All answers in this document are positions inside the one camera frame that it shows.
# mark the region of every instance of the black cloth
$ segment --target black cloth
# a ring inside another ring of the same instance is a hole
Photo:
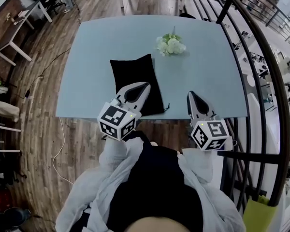
[[[126,85],[137,82],[148,82],[151,86],[150,93],[141,109],[142,116],[161,114],[164,112],[162,97],[150,54],[137,60],[111,60],[110,62],[116,83],[116,93]]]
[[[143,151],[131,169],[127,182],[117,188],[110,205],[107,227],[124,232],[135,221],[164,217],[184,225],[189,231],[203,231],[203,210],[197,191],[184,184],[177,152],[152,146],[141,131],[133,131],[125,141],[140,137]],[[70,232],[81,232],[89,214],[84,213]]]

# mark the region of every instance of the desk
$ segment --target desk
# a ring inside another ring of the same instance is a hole
[[[12,64],[13,66],[16,66],[16,64],[10,60],[9,58],[7,58],[1,51],[6,48],[7,46],[11,46],[12,48],[14,48],[20,55],[22,55],[26,60],[28,60],[29,62],[32,61],[32,59],[23,51],[21,50],[14,42],[14,38],[16,36],[16,34],[18,33],[18,31],[20,30],[20,28],[22,27],[22,25],[26,22],[29,27],[31,29],[34,29],[34,27],[32,26],[32,24],[28,21],[28,17],[31,15],[32,11],[37,8],[40,7],[40,9],[42,10],[43,14],[45,15],[45,17],[47,18],[47,20],[51,23],[52,19],[50,18],[49,14],[46,12],[45,8],[43,7],[43,5],[37,1],[35,3],[33,3],[32,5],[30,5],[28,8],[26,8],[25,10],[29,10],[27,12],[27,14],[24,17],[21,18],[17,18],[15,20],[15,22],[19,22],[17,25],[14,25],[14,23],[12,23],[9,28],[7,29],[7,31],[5,32],[4,36],[2,37],[2,39],[0,40],[0,57],[3,58],[5,61],[9,62],[10,64]]]
[[[187,51],[163,57],[156,38],[172,32]],[[151,53],[164,114],[144,119],[189,119],[190,90],[211,102],[221,117],[246,117],[240,75],[220,25],[163,15],[132,15],[83,22],[64,69],[56,116],[96,119],[116,94],[110,60],[132,60]],[[131,76],[137,75],[137,66]]]

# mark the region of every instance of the wooden floor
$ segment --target wooden floor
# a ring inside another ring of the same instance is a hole
[[[117,0],[76,0],[82,21],[108,16],[135,14],[178,15],[177,0],[124,0],[120,9]],[[17,63],[11,82],[18,86],[14,93],[24,96],[32,81],[60,53],[73,43],[79,27],[76,7],[68,13],[52,14],[53,23],[48,22],[41,31],[27,41],[24,50],[32,57],[32,62],[21,59]],[[30,97],[12,100],[20,107],[21,119],[16,127],[20,135],[12,141],[22,151],[21,170],[27,179],[20,179],[11,187],[15,205],[29,208],[33,217],[23,226],[25,231],[54,231],[54,224],[70,190],[71,185],[59,178],[52,167],[53,157],[63,144],[59,118],[55,117],[60,82],[68,57],[61,55],[45,71],[43,80],[36,80]],[[80,119],[62,119],[65,146],[56,158],[58,171],[72,182],[86,169],[99,164],[104,141],[96,123]],[[150,140],[159,145],[179,150],[188,145],[186,121],[142,122],[143,130]]]

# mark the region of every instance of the metal railing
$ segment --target metal railing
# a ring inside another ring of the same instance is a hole
[[[240,0],[251,15],[263,22],[266,27],[284,37],[290,44],[290,18],[270,0]]]
[[[251,14],[248,12],[248,10],[243,6],[242,2],[240,0],[216,0],[216,1],[222,7],[222,10],[220,11],[220,13],[217,12],[214,5],[212,4],[213,0],[198,0],[198,2],[196,0],[193,0],[199,12],[199,16],[201,17],[201,20],[208,20],[209,22],[216,22],[217,24],[221,25],[225,33],[225,36],[229,42],[230,48],[232,49],[232,52],[233,52],[233,55],[237,64],[237,68],[240,74],[240,78],[243,85],[243,91],[245,95],[245,100],[246,100],[246,110],[247,110],[246,150],[243,149],[243,146],[241,145],[239,141],[238,120],[237,118],[234,118],[233,121],[230,119],[227,119],[227,125],[228,125],[228,130],[230,132],[230,135],[232,135],[233,139],[239,143],[237,146],[234,147],[233,151],[218,152],[218,154],[223,156],[224,159],[227,159],[227,158],[233,159],[232,174],[231,174],[231,180],[230,180],[231,188],[226,194],[229,195],[229,197],[232,199],[233,189],[235,186],[237,186],[237,188],[240,189],[240,195],[239,195],[239,199],[236,204],[236,207],[239,210],[242,206],[244,210],[245,205],[246,205],[246,199],[247,199],[247,191],[249,191],[253,200],[257,200],[259,195],[263,193],[263,191],[261,190],[261,185],[263,181],[265,165],[276,164],[277,165],[276,179],[275,179],[272,195],[271,195],[268,205],[277,206],[280,200],[280,196],[282,194],[284,184],[285,184],[287,168],[288,168],[288,163],[289,163],[289,154],[290,154],[290,111],[289,111],[288,100],[287,100],[287,96],[286,96],[286,92],[284,88],[284,82],[283,82],[277,61],[275,59],[275,56],[273,55],[273,52],[264,34],[262,33],[261,29],[255,22],[255,20],[252,19]],[[216,18],[213,18],[212,16],[210,16],[208,7],[206,7],[204,4],[205,2],[209,4],[210,9],[213,11]],[[249,26],[253,36],[255,37],[264,55],[266,64],[269,69],[269,75],[273,82],[273,86],[275,90],[275,97],[277,100],[278,114],[279,114],[279,124],[280,124],[279,154],[268,154],[266,152],[266,145],[267,145],[266,117],[265,117],[265,109],[264,109],[263,97],[262,97],[261,86],[260,86],[260,81],[259,81],[259,75],[256,71],[254,61],[250,54],[249,48],[241,34],[241,31],[239,30],[238,26],[236,25],[233,18],[230,16],[228,12],[231,5],[239,11],[240,15],[243,17],[243,19],[246,21],[247,25]],[[204,18],[201,12],[201,7],[207,18]],[[243,73],[242,73],[240,63],[239,63],[238,56],[236,55],[236,51],[234,49],[230,36],[226,30],[226,26],[223,23],[223,20],[226,16],[228,17],[229,21],[231,22],[231,25],[233,26],[234,30],[236,31],[237,36],[240,39],[240,42],[246,53],[246,58],[248,60],[248,63],[252,71],[252,75],[256,83],[257,100],[260,105],[260,118],[261,118],[261,139],[262,139],[261,153],[251,153],[252,128],[251,128],[251,122],[250,122],[250,110],[249,110],[249,104],[248,104],[248,98],[247,98],[247,90],[246,90],[246,85],[245,85],[245,81],[244,81],[244,77],[243,77]],[[260,171],[259,171],[259,177],[258,177],[258,182],[257,182],[256,187],[253,187],[252,179],[249,173],[250,162],[260,163]]]

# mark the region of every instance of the white cable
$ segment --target white cable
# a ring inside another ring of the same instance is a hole
[[[54,167],[55,171],[57,172],[57,174],[58,174],[62,179],[66,180],[67,182],[69,182],[69,183],[71,183],[71,184],[73,185],[73,183],[72,183],[70,180],[66,179],[66,178],[63,177],[61,174],[59,174],[59,172],[57,171],[57,169],[56,169],[56,167],[55,167],[55,165],[54,165],[54,161],[55,161],[56,157],[61,153],[61,151],[62,151],[64,145],[66,144],[66,138],[65,138],[65,136],[64,136],[64,130],[63,130],[63,124],[62,124],[61,118],[59,118],[59,120],[60,120],[61,128],[62,128],[63,145],[61,146],[60,151],[59,151],[59,152],[54,156],[54,158],[53,158],[53,167]]]

